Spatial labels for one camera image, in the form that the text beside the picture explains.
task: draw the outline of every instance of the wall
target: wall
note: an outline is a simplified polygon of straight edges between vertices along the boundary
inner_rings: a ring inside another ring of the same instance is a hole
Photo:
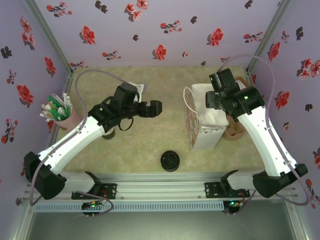
[[[35,1],[74,67],[218,66],[256,52],[280,2]]]
[[[320,32],[317,30],[320,15],[315,7],[318,5],[317,0],[293,1],[262,55],[276,76],[273,96],[267,68],[258,63],[253,71],[255,86],[266,99],[272,98],[270,118],[283,144],[297,162],[308,168],[309,173],[303,179],[311,203],[299,210],[312,232],[310,239],[320,236]]]
[[[23,211],[24,156],[49,137],[41,103],[62,92],[67,71],[23,1],[1,1],[0,22],[0,238],[7,240]]]

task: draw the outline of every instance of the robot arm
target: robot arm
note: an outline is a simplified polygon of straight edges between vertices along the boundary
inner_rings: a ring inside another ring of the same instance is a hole
[[[120,123],[123,119],[131,119],[132,125],[134,116],[143,118],[158,116],[162,112],[162,103],[152,100],[150,106],[147,106],[147,102],[141,101],[143,90],[143,84],[122,83],[117,87],[113,96],[107,97],[88,112],[82,129],[80,129],[82,125],[80,123],[64,138],[46,150],[39,154],[34,154],[31,151],[24,157],[25,176],[31,182],[38,165],[48,156],[35,181],[35,188],[44,199],[52,199],[66,189],[68,191],[89,191],[93,195],[99,192],[101,182],[91,172],[66,173],[62,170],[77,153],[93,140],[101,136],[106,139],[113,138],[115,136],[114,127],[119,126],[121,130]],[[75,132],[77,134],[65,142]],[[50,154],[56,146],[63,142],[65,143],[62,146]]]
[[[206,107],[224,110],[245,127],[262,157],[265,168],[257,172],[229,172],[221,178],[221,189],[227,195],[234,190],[257,190],[262,196],[269,198],[293,183],[297,178],[269,134],[265,120],[265,103],[258,90],[252,86],[240,90],[228,68],[209,77],[214,91],[206,93]],[[282,144],[271,122],[270,126],[291,166],[299,176],[305,175],[308,172],[306,166],[297,164]]]

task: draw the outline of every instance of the floral wallpaper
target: floral wallpaper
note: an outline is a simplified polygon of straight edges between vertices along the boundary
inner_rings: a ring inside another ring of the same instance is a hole
[[[293,1],[262,54],[276,76],[273,96],[267,68],[258,62],[252,71],[254,85],[266,99],[272,99],[270,119],[283,144],[298,163],[308,168],[303,179],[310,204],[299,209],[310,230],[310,239],[320,236],[320,32],[315,31],[320,15],[314,7],[317,4],[317,0]],[[300,201],[304,199],[302,191]]]
[[[279,1],[35,0],[71,67],[218,66],[256,52]]]
[[[2,1],[0,20],[0,238],[7,240],[24,210],[24,156],[46,147],[52,127],[39,116],[41,103],[62,92],[68,73],[23,1]]]

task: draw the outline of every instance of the metal bracket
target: metal bracket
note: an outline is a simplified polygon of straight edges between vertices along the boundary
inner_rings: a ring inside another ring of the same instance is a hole
[[[117,184],[115,183],[101,183],[99,192],[97,193],[97,196],[107,198],[109,200],[116,199],[117,194]],[[96,197],[91,197],[87,195],[82,195],[77,192],[73,192],[71,195],[71,199],[73,200],[92,200],[92,199],[99,199]]]
[[[225,191],[223,191],[223,189],[221,188],[221,183],[219,181],[205,182],[204,191],[205,191],[205,197],[207,199],[243,198],[243,195],[241,193],[244,194],[245,198],[250,197],[249,190],[245,190],[245,189],[233,190],[230,192],[229,195],[227,195]]]

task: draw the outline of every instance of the pen holder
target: pen holder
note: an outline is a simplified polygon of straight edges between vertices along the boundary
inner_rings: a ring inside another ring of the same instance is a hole
[[[66,131],[66,133],[70,133],[75,127],[81,123],[81,118],[78,113],[73,110],[70,117],[63,121],[54,121],[62,130]]]

